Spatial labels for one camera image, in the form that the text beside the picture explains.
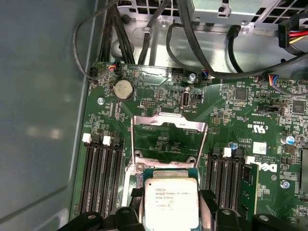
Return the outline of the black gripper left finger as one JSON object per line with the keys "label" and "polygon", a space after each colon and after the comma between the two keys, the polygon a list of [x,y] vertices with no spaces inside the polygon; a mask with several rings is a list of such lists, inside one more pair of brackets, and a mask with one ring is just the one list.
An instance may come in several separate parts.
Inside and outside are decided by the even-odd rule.
{"label": "black gripper left finger", "polygon": [[117,208],[107,217],[99,212],[84,212],[69,222],[71,231],[143,231],[145,227],[139,222],[139,209],[143,188],[134,188],[128,207]]}

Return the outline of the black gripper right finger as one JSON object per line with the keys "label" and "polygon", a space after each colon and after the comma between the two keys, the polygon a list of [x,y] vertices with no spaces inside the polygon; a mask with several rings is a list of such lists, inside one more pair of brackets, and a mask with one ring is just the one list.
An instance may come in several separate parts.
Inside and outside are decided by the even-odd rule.
{"label": "black gripper right finger", "polygon": [[204,231],[296,231],[297,228],[268,214],[255,214],[251,221],[232,209],[219,208],[210,190],[199,191],[199,217]]}

